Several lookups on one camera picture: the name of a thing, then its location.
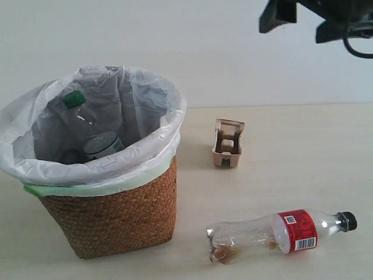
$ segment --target green bottle cap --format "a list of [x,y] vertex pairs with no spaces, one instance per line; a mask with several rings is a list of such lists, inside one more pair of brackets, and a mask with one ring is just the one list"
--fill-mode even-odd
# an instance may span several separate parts
[[63,102],[68,109],[73,109],[77,106],[82,105],[86,101],[83,93],[79,90],[75,90],[65,95]]

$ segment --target table surface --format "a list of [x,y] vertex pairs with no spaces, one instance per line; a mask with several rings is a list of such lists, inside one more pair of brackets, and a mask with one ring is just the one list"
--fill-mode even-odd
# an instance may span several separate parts
[[[214,167],[216,118],[246,123],[236,169]],[[0,279],[369,279],[373,104],[189,109],[178,148],[174,238],[78,259],[39,201],[0,174]],[[205,228],[299,208],[351,211],[357,230],[298,254],[212,264]]]

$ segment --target plastic bottle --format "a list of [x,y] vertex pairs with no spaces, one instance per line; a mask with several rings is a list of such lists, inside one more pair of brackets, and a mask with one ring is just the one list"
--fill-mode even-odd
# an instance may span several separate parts
[[86,106],[84,95],[76,90],[63,98],[68,111],[69,127],[80,141],[81,149],[89,160],[112,155],[124,149],[118,135],[106,131],[97,122],[94,111]]
[[313,209],[274,213],[244,222],[215,223],[207,227],[213,263],[235,261],[279,252],[288,254],[323,245],[337,232],[355,230],[351,212],[325,214]]

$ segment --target white plastic bag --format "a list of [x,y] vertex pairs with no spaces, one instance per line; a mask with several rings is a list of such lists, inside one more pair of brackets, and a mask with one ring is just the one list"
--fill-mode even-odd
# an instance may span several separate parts
[[[61,152],[74,145],[62,121],[61,106],[61,96],[73,90],[84,91],[101,123],[117,130],[124,150],[85,164],[57,162]],[[143,183],[141,174],[155,178],[170,164],[180,141],[186,105],[169,80],[148,71],[80,68],[31,90],[0,111],[0,168],[27,186],[59,188],[39,195],[76,195],[71,189],[96,189],[80,192],[80,196],[91,196],[134,188]],[[132,183],[125,185],[126,180]],[[114,185],[115,191],[107,190]]]

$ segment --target black cable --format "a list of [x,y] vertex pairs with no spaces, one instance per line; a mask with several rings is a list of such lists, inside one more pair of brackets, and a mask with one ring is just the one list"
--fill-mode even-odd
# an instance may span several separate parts
[[349,32],[350,32],[350,24],[352,21],[352,15],[355,10],[355,0],[350,0],[351,7],[350,7],[350,13],[347,19],[346,27],[343,34],[343,44],[347,51],[359,58],[365,58],[365,59],[373,59],[373,54],[364,54],[362,52],[356,51],[349,43]]

